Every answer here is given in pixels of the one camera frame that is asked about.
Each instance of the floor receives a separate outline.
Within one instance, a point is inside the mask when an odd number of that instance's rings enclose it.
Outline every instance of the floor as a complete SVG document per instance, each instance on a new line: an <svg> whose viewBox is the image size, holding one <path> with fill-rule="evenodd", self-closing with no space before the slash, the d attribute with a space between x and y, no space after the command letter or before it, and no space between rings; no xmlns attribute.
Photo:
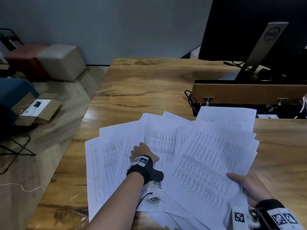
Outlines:
<svg viewBox="0 0 307 230"><path fill-rule="evenodd" d="M32 140L27 148L37 155L19 156L9 170L0 175L0 229L26 229L107 70L107 66L88 66L75 82L33 84L39 93L57 93L55 99L63 105L51 123L29 132ZM25 142L24 137L16 140ZM0 171L11 159L11 156L1 156Z"/></svg>

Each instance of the person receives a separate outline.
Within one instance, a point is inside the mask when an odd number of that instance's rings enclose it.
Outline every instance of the person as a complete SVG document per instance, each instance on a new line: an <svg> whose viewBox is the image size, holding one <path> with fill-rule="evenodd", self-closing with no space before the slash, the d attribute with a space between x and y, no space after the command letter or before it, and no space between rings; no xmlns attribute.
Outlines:
<svg viewBox="0 0 307 230"><path fill-rule="evenodd" d="M141 155L148 156L153 163L159 160L159 157L153 154L144 143L134 147L134 150L131 151L130 160L133 161ZM252 170L249 170L246 176L232 173L227 173L226 175L245 188L248 192L248 204L252 207L261 206L267 209L284 208L279 201L273 199L272 194ZM101 207L86 230L131 229L144 182L145 178L141 173L136 171L129 173L117 190Z"/></svg>

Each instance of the open cardboard box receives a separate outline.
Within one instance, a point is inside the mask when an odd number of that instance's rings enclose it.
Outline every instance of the open cardboard box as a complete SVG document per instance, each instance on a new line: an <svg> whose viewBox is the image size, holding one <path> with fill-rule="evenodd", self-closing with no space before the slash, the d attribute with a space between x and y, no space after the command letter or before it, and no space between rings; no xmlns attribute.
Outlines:
<svg viewBox="0 0 307 230"><path fill-rule="evenodd" d="M21 99L19 103L13 106L12 111L18 115L18 119L15 124L18 126L30 126L33 123L47 124L52 116L56 113L57 109L61 106L61 102L54 100L53 98L57 94L54 93L42 93L39 97L35 98L30 92ZM36 99L48 99L48 104L37 116L21 116L21 113L25 111L30 104Z"/></svg>

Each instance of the hand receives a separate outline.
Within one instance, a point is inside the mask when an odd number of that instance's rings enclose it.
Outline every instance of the hand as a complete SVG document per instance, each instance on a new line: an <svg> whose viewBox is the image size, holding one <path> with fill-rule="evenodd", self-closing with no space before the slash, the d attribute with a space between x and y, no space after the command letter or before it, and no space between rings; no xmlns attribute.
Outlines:
<svg viewBox="0 0 307 230"><path fill-rule="evenodd" d="M252 207L255 207L260 201L273 198L266 186L252 170L249 170L246 176L232 173L226 173L226 175L247 190L248 204Z"/></svg>
<svg viewBox="0 0 307 230"><path fill-rule="evenodd" d="M129 157L130 161L133 162L135 158L141 155L150 156L154 164L159 160L159 157L153 154L146 144L140 143L140 146L134 146L133 150L131 151L131 156Z"/></svg>

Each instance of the blue cloth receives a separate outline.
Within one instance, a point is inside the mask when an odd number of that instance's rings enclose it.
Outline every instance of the blue cloth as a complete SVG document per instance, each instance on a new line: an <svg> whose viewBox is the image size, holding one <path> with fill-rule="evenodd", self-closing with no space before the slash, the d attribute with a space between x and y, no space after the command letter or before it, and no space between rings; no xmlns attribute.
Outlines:
<svg viewBox="0 0 307 230"><path fill-rule="evenodd" d="M39 93L25 79L0 77L0 105L12 108L28 93L38 97Z"/></svg>

